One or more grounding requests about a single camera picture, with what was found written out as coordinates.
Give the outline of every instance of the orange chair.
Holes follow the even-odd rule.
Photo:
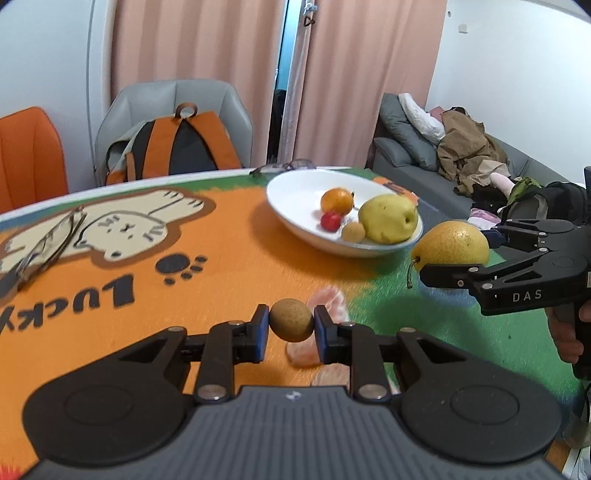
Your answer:
[[[38,107],[0,118],[0,213],[68,193],[60,137]]]

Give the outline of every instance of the white wall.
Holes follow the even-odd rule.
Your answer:
[[[109,105],[115,0],[12,0],[0,11],[0,116],[39,106],[60,134],[71,192],[95,186]]]
[[[490,134],[584,181],[591,24],[524,0],[448,0],[448,10],[427,109],[464,106]]]

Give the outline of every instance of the white bowl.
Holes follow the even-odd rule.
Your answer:
[[[378,245],[370,240],[360,244],[344,242],[340,230],[330,233],[320,226],[320,198],[332,188],[354,192],[355,208],[343,222],[357,220],[358,210],[367,200],[378,195],[396,195],[389,188],[356,175],[334,170],[294,170],[282,173],[267,185],[267,201],[285,226],[304,242],[330,254],[342,257],[370,258],[386,255],[415,243],[423,234],[423,220],[418,217],[411,238],[395,245]]]

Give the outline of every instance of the pear stem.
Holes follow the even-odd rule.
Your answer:
[[[410,262],[410,265],[408,266],[408,270],[407,270],[407,288],[410,290],[413,287],[413,273],[412,273],[412,269],[414,267],[414,264],[419,263],[420,259],[419,258],[413,258],[413,260]]]

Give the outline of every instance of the hand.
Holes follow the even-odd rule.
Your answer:
[[[583,344],[574,336],[574,325],[559,322],[552,308],[545,309],[545,312],[548,317],[548,330],[558,350],[558,356],[568,364],[577,363],[579,356],[583,353]],[[583,322],[591,322],[591,300],[581,307],[579,318]]]

